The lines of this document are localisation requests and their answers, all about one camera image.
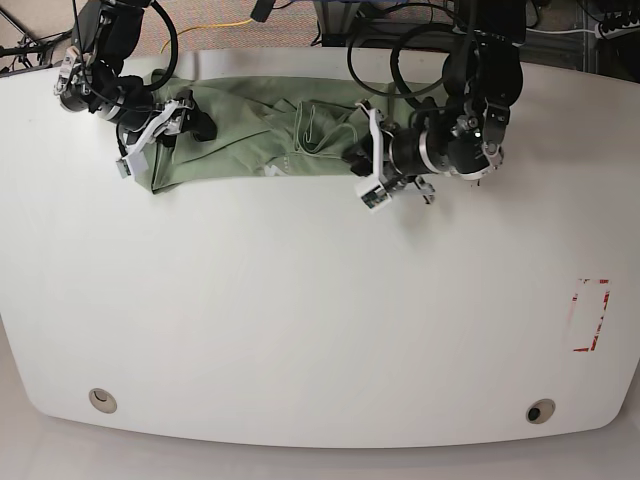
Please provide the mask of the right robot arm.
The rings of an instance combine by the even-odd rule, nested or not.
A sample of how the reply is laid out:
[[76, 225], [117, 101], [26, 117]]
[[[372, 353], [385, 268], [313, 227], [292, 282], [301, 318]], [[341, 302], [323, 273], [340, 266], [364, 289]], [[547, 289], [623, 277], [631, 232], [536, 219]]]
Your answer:
[[[198, 106], [190, 89], [159, 101], [156, 91], [172, 78], [178, 63], [178, 33], [166, 10], [156, 1], [89, 1], [72, 5], [74, 25], [54, 86], [54, 94], [69, 112], [88, 111], [115, 125], [122, 177], [137, 177], [148, 169], [143, 150], [160, 143], [173, 146], [189, 133], [198, 142], [217, 137], [213, 119]], [[144, 13], [154, 10], [169, 33], [170, 58], [160, 77], [146, 83], [124, 76], [124, 62], [140, 38]]]

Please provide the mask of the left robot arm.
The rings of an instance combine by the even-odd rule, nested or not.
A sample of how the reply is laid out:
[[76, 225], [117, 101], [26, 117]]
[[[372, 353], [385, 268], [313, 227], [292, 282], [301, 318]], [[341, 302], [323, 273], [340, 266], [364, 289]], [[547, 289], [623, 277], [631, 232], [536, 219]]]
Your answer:
[[[480, 181], [503, 163], [503, 141], [511, 107], [523, 89], [520, 47], [526, 37], [523, 1], [457, 1], [446, 14], [452, 23], [425, 23], [402, 33], [390, 53], [393, 85], [367, 92], [411, 107], [405, 127], [389, 121], [371, 103], [359, 103], [368, 134], [343, 154], [361, 177], [356, 194], [371, 211], [400, 194], [416, 193], [432, 203], [429, 175]], [[457, 41], [433, 84], [413, 90], [401, 74], [402, 50], [422, 34], [441, 32]]]

